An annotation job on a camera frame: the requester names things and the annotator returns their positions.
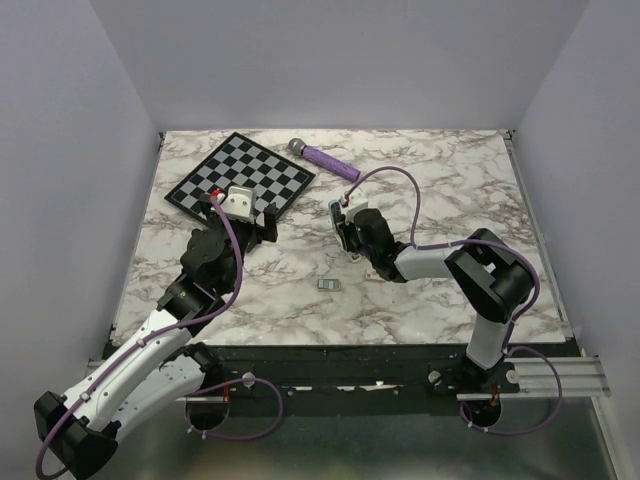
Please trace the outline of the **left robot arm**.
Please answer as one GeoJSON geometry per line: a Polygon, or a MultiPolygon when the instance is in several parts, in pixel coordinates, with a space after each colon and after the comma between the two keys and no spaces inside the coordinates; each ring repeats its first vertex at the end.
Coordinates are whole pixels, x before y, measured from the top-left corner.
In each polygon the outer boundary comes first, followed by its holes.
{"type": "Polygon", "coordinates": [[[47,391],[35,402],[41,450],[55,455],[62,474],[92,477],[133,429],[180,397],[220,391],[229,401],[236,380],[194,339],[237,299],[245,254],[278,238],[275,205],[258,221],[254,203],[252,191],[244,188],[202,195],[207,226],[192,231],[180,274],[157,307],[85,379],[62,394],[47,391]]]}

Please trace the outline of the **white staple box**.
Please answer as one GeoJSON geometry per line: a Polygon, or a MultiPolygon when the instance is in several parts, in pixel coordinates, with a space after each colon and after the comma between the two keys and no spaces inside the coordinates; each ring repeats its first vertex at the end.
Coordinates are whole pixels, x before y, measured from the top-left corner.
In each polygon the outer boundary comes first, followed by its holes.
{"type": "Polygon", "coordinates": [[[377,274],[377,272],[375,270],[372,269],[368,269],[366,271],[365,277],[367,280],[372,280],[372,281],[380,281],[381,277],[377,274]]]}

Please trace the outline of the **light blue stapler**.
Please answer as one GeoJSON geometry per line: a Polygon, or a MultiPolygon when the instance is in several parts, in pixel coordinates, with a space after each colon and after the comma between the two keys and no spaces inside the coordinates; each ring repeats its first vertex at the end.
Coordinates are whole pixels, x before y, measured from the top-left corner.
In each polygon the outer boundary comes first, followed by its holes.
{"type": "Polygon", "coordinates": [[[328,208],[329,208],[329,214],[330,214],[330,220],[331,220],[331,225],[334,231],[334,235],[336,236],[338,243],[340,244],[342,250],[346,253],[346,255],[348,256],[348,258],[352,261],[352,262],[358,262],[361,259],[361,256],[359,258],[351,258],[347,252],[344,250],[343,247],[343,241],[342,241],[342,228],[343,227],[354,227],[353,224],[349,224],[349,225],[344,225],[344,224],[339,224],[338,223],[338,219],[337,219],[337,214],[338,214],[338,205],[339,202],[338,200],[332,200],[328,203],[328,208]]]}

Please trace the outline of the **grey staple tray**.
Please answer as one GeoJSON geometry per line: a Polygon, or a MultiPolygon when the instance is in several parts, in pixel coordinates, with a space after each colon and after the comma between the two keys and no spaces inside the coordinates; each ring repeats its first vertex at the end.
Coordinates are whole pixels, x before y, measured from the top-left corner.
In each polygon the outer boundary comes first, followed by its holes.
{"type": "Polygon", "coordinates": [[[341,289],[341,283],[337,279],[319,279],[317,281],[317,288],[320,291],[339,291],[341,289]]]}

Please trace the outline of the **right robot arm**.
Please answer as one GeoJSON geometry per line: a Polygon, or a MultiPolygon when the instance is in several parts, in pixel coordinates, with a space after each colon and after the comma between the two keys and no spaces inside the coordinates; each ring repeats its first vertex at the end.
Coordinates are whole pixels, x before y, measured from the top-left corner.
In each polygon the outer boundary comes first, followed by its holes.
{"type": "Polygon", "coordinates": [[[540,293],[531,263],[484,228],[467,239],[419,247],[397,241],[381,212],[367,205],[350,208],[334,200],[329,213],[342,249],[353,258],[367,259],[382,280],[456,281],[476,312],[466,348],[470,361],[459,370],[461,382],[474,392],[493,384],[513,324],[540,293]]]}

